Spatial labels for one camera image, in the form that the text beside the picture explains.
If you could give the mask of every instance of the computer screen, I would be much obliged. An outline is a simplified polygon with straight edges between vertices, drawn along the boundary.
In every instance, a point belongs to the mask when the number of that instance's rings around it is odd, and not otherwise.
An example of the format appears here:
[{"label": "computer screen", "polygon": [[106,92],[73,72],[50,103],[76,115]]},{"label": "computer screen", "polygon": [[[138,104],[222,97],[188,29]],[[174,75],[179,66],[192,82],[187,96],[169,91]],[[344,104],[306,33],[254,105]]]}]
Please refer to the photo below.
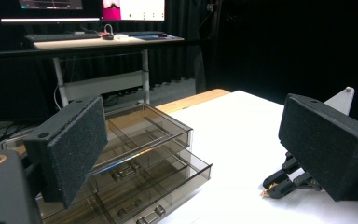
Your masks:
[{"label": "computer screen", "polygon": [[100,0],[104,21],[164,21],[165,0]]},{"label": "computer screen", "polygon": [[0,0],[2,23],[98,21],[98,0]]}]

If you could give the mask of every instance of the foam pad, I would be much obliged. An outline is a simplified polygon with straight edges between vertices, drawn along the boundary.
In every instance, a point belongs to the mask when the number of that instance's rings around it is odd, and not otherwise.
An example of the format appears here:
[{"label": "foam pad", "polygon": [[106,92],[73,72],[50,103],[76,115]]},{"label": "foam pad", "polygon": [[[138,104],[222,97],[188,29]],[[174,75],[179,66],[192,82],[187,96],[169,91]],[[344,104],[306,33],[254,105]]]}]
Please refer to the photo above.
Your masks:
[{"label": "foam pad", "polygon": [[68,208],[107,144],[101,97],[75,100],[24,138],[28,157],[40,163],[46,202]]},{"label": "foam pad", "polygon": [[281,143],[335,201],[358,200],[358,121],[309,97],[288,94]]},{"label": "foam pad", "polygon": [[0,150],[0,223],[42,223],[16,151]]}]

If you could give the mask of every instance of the plastic drawer organizer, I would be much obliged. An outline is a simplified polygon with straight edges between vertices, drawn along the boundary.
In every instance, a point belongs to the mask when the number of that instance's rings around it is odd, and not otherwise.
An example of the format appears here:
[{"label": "plastic drawer organizer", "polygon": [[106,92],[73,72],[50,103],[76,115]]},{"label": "plastic drawer organizer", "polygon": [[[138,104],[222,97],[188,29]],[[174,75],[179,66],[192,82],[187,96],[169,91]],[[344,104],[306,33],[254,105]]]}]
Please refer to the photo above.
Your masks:
[{"label": "plastic drawer organizer", "polygon": [[210,179],[185,124],[147,104],[106,117],[109,142],[69,209],[37,198],[45,223],[157,222]]}]

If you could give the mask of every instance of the drawer handle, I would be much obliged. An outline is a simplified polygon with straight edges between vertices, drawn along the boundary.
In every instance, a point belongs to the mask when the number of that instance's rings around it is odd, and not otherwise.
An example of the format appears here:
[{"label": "drawer handle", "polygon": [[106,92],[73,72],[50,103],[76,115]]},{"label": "drawer handle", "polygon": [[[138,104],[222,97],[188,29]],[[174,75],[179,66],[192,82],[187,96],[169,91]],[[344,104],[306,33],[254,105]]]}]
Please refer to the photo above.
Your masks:
[{"label": "drawer handle", "polygon": [[[147,221],[149,216],[152,216],[152,219],[150,221]],[[147,214],[144,217],[140,217],[137,221],[136,224],[151,224],[154,221],[156,221],[159,217],[164,217],[165,216],[165,209],[161,206],[158,205],[154,211],[152,211],[151,213]]]}]

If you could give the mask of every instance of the keyboard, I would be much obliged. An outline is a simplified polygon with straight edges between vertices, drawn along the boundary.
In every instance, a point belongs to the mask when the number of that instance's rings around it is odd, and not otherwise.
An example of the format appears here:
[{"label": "keyboard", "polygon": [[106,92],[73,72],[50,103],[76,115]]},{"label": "keyboard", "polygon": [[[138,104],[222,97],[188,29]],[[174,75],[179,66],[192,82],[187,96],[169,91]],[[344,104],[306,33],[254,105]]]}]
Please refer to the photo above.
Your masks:
[{"label": "keyboard", "polygon": [[78,40],[78,39],[96,39],[101,38],[97,34],[55,34],[55,35],[27,35],[27,39],[32,42]]},{"label": "keyboard", "polygon": [[162,31],[129,31],[129,32],[117,32],[116,35],[127,35],[127,36],[137,36],[137,35],[167,35]]}]

